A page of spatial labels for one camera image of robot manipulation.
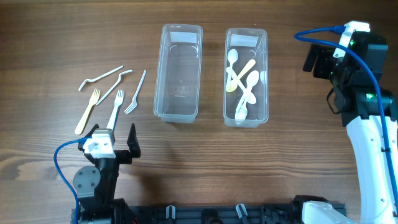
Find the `bent white fork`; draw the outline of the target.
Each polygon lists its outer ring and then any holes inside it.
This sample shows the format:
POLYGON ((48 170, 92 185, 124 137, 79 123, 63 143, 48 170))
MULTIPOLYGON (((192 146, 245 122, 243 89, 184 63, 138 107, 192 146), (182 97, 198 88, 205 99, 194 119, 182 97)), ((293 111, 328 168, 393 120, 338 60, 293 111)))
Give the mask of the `bent white fork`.
POLYGON ((108 71, 108 72, 106 72, 106 73, 104 73, 104 74, 102 74, 102 75, 100 75, 100 76, 98 76, 98 77, 96 77, 96 78, 87 78, 87 79, 85 79, 85 80, 82 82, 82 84, 79 86, 78 91, 81 91, 81 90, 83 89, 83 87, 84 87, 87 83, 94 83, 94 82, 97 82, 98 80, 100 80, 100 79, 102 79, 102 78, 104 78, 104 77, 107 77, 108 75, 110 75, 110 74, 112 74, 112 73, 114 73, 114 72, 117 72, 118 70, 122 69, 123 67, 124 67, 124 65, 121 65, 121 66, 119 66, 119 67, 117 67, 117 68, 114 68, 114 69, 112 69, 112 70, 110 70, 110 71, 108 71))
POLYGON ((95 105, 98 106, 121 83, 123 75, 131 72, 133 72, 133 70, 126 70, 124 72, 121 72, 118 75, 118 79, 115 84, 99 99, 99 101, 95 105))

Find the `white plastic fork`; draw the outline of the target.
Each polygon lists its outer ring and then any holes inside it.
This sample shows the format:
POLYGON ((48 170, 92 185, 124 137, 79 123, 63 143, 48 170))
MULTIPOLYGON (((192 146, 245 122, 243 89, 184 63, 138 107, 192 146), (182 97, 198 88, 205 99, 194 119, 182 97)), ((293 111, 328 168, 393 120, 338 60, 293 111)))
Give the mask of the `white plastic fork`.
POLYGON ((108 124, 106 126, 107 129, 112 129, 112 130, 114 129, 118 116, 119 107, 123 104, 123 101, 124 101, 124 91, 118 90, 116 97, 114 99, 114 107, 110 119, 108 121, 108 124))

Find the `yellow plastic spoon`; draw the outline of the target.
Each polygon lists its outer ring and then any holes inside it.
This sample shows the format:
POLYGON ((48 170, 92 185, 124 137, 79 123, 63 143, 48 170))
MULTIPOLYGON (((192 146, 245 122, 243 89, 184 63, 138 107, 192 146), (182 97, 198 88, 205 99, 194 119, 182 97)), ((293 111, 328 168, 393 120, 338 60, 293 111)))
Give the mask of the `yellow plastic spoon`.
POLYGON ((244 66, 244 68, 240 71, 235 78, 233 78, 229 83, 226 84, 226 91, 233 92, 239 86, 241 89, 244 89, 243 84, 241 82, 241 78, 247 74, 247 72, 252 69, 252 67, 256 64, 254 59, 250 59, 248 63, 244 66))

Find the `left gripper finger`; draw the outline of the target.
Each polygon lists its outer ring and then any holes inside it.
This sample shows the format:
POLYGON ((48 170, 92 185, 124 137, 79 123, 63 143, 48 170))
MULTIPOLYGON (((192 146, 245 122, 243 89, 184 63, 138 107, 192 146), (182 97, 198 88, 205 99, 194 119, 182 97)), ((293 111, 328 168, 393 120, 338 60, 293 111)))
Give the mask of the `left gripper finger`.
POLYGON ((141 149, 140 149, 140 146, 139 146, 139 143, 137 140, 136 128, 135 128, 134 123, 131 124, 129 135, 127 138, 127 146, 131 153, 131 157, 140 157, 141 156, 141 149))
POLYGON ((94 125, 94 126, 92 127, 92 129, 87 133, 87 135, 85 136, 85 138, 90 138, 90 137, 92 137, 93 133, 94 133, 97 129, 98 129, 98 125, 96 124, 96 125, 94 125))

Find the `clear thin plastic fork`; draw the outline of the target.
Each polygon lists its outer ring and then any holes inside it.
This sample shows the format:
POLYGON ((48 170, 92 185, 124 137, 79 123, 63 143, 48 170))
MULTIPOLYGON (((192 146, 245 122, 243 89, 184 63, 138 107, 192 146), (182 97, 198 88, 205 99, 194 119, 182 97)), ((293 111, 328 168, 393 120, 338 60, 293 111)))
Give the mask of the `clear thin plastic fork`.
POLYGON ((140 82, 139 82, 139 84, 137 86, 137 90, 136 90, 134 96, 132 97, 131 104, 124 110, 125 114, 129 114, 130 112, 132 112, 137 107, 137 97, 139 95, 139 92, 141 90, 141 86, 142 86, 142 84, 144 82, 144 79, 146 77, 146 73, 147 73, 147 70, 144 70, 143 74, 141 76, 140 82))

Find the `white spoon with long handle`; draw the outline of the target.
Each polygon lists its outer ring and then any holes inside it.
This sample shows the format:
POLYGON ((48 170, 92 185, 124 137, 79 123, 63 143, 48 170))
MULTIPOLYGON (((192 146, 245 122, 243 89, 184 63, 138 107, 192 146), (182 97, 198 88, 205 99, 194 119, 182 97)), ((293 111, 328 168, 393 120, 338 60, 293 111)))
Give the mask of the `white spoon with long handle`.
MULTIPOLYGON (((253 88, 253 86, 255 86, 258 83, 259 80, 259 72, 257 70, 251 72, 248 77, 246 78, 246 92, 245 92, 245 100, 244 102, 248 102, 248 97, 249 94, 252 93, 251 90, 253 88)), ((242 103, 241 106, 237 106, 236 108, 236 112, 240 111, 244 102, 242 103)))

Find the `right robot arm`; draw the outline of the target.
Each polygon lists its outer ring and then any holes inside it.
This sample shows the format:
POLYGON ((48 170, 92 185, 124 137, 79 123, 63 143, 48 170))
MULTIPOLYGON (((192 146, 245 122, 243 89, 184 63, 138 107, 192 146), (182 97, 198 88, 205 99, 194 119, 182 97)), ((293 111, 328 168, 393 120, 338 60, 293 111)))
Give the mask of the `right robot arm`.
POLYGON ((385 43, 316 41, 303 66, 333 84, 335 114, 354 149, 365 223, 397 223, 397 106, 378 84, 386 52, 385 43))

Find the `white plastic spoon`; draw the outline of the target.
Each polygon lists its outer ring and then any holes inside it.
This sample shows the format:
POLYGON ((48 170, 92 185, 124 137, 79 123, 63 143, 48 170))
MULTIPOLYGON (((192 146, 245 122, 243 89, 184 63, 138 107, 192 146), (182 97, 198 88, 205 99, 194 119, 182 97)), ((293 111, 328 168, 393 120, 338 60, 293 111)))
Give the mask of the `white plastic spoon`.
MULTIPOLYGON (((226 72, 227 72, 228 75, 231 75, 232 78, 236 78, 236 77, 237 77, 237 74, 235 73, 235 71, 234 71, 231 67, 228 67, 228 68, 226 69, 226 72)), ((240 87, 240 89, 241 89, 242 92, 243 92, 243 95, 242 95, 242 97, 241 97, 241 99, 239 100, 239 103, 238 103, 238 106, 241 106, 242 103, 243 103, 244 100, 245 100, 246 88, 245 88, 245 86, 242 84, 241 81, 238 81, 238 86, 240 87)), ((249 97, 248 97, 248 103, 249 103, 249 104, 256 104, 256 102, 257 102, 256 97, 254 96, 253 93, 250 93, 250 94, 249 94, 249 97)))
POLYGON ((227 76, 227 82, 226 82, 226 90, 229 89, 231 79, 232 79, 232 74, 233 74, 233 64, 238 60, 238 52, 236 49, 231 49, 228 52, 227 59, 229 62, 229 67, 226 69, 228 76, 227 76))

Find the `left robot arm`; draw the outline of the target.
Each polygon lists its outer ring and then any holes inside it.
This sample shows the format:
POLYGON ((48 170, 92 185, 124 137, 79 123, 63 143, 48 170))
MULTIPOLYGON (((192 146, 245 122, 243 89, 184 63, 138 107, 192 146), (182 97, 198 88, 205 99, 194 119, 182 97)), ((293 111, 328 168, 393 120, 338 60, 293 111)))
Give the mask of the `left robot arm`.
POLYGON ((78 149, 92 165, 82 167, 73 178, 77 207, 72 210, 72 223, 139 223, 126 201, 114 197, 119 166, 141 156, 135 125, 130 127, 128 150, 115 151, 114 142, 113 130, 98 124, 79 140, 78 149))

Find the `beige plastic fork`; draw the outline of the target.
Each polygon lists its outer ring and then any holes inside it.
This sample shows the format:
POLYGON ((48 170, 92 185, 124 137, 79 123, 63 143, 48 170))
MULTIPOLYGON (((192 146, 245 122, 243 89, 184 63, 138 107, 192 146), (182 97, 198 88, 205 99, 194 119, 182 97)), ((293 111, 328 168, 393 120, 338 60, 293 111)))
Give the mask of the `beige plastic fork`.
POLYGON ((81 135, 82 132, 84 131, 84 128, 86 126, 86 123, 88 121, 88 118, 90 116, 91 110, 93 109, 94 105, 97 104, 99 98, 100 98, 101 91, 99 89, 95 89, 93 94, 91 95, 88 106, 86 107, 85 112, 83 113, 81 119, 79 120, 76 128, 75 128, 75 134, 76 135, 81 135))

